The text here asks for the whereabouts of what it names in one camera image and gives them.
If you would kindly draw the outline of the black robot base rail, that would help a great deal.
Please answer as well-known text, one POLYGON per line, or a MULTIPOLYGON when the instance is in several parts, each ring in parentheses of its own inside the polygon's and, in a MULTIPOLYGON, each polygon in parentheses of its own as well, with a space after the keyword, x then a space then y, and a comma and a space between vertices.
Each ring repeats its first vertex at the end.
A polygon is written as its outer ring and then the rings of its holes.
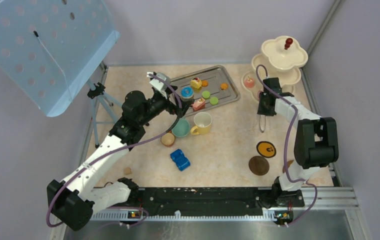
POLYGON ((304 207, 302 191, 278 192, 269 187, 145 187, 132 190, 127 207, 142 207, 150 216, 261 216, 264 209, 304 207))

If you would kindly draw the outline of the stainless steel tray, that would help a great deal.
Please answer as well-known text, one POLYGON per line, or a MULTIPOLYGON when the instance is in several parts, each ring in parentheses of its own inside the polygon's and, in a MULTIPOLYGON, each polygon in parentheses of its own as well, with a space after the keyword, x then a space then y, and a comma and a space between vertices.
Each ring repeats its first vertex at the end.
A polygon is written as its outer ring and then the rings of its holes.
POLYGON ((230 77, 226 68, 222 65, 211 66, 172 78, 171 84, 178 87, 177 92, 179 93, 180 97, 182 88, 190 87, 190 81, 193 78, 199 78, 201 80, 208 81, 208 86, 202 86, 200 89, 192 88, 194 91, 194 96, 192 99, 198 100, 199 98, 202 98, 203 91, 209 91, 211 94, 210 97, 217 97, 219 99, 217 105, 211 105, 210 101, 206 99, 205 106, 203 108, 204 111, 235 102, 240 98, 240 93, 237 90, 234 81, 230 77), (227 83, 228 89, 221 90, 220 84, 222 83, 227 83))

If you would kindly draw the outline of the pink dome cupcake toy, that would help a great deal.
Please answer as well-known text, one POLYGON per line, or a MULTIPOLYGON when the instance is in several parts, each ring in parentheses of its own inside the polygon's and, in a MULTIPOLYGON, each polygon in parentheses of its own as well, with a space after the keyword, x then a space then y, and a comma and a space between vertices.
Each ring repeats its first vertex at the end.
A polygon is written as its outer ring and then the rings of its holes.
POLYGON ((252 89, 255 85, 256 85, 256 82, 254 81, 254 79, 250 76, 247 76, 244 80, 243 80, 243 85, 247 88, 247 89, 252 89))

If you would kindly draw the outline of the yellow cake slice toy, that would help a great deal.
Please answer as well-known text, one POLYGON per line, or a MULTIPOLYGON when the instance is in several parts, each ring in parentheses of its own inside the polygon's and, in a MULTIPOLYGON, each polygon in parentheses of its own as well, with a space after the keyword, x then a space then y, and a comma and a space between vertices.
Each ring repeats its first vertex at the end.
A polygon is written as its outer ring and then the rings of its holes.
POLYGON ((190 86, 194 89, 200 89, 202 87, 202 84, 202 80, 198 77, 195 77, 190 81, 190 86))

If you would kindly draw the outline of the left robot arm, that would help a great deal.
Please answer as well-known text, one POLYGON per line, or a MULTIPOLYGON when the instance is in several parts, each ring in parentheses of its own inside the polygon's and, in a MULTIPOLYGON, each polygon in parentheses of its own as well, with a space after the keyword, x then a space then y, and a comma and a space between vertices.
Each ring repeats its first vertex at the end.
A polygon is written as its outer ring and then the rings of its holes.
POLYGON ((138 202, 138 193, 121 181, 108 187, 94 189, 101 177, 133 148, 152 142, 171 131, 194 99, 176 94, 174 101, 155 91, 151 98, 138 90, 125 96, 122 114, 96 151, 74 172, 61 181, 52 180, 47 186, 48 210, 46 224, 50 228, 66 224, 73 231, 82 229, 94 213, 111 205, 123 203, 132 207, 138 202), (145 126, 163 111, 175 115, 171 126, 162 133, 142 140, 145 126))

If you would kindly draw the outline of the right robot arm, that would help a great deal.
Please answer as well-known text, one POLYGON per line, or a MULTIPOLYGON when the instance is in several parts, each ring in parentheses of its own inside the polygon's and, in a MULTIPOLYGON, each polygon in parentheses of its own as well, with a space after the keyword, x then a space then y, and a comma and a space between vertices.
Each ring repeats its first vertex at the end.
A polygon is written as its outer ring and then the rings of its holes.
POLYGON ((285 206, 299 199, 301 187, 321 168, 339 158, 337 123, 332 117, 321 117, 301 104, 293 94, 283 92, 277 77, 261 81, 257 113, 262 116, 281 115, 289 122, 284 149, 289 147, 290 132, 296 130, 294 160, 284 159, 284 173, 271 188, 271 200, 285 206))

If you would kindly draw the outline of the pink strawberry cake slice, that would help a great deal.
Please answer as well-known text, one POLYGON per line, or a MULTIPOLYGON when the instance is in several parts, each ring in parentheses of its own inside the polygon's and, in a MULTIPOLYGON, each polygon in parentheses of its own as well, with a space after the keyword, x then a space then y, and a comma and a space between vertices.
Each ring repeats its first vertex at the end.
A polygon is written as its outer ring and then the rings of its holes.
POLYGON ((196 112, 203 109, 205 105, 206 105, 206 100, 203 97, 201 97, 194 101, 194 103, 192 104, 192 109, 194 112, 196 112))

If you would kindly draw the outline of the black-tipped metal tongs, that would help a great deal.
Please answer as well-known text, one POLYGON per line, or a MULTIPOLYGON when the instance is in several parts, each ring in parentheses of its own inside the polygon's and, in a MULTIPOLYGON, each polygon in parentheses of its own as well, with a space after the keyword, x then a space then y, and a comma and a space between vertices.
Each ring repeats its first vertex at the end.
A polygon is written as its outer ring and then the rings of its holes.
POLYGON ((258 108, 257 108, 257 114, 259 115, 259 130, 261 133, 264 133, 266 130, 266 115, 264 113, 265 111, 265 92, 264 91, 259 91, 258 93, 259 96, 259 103, 258 103, 258 108))

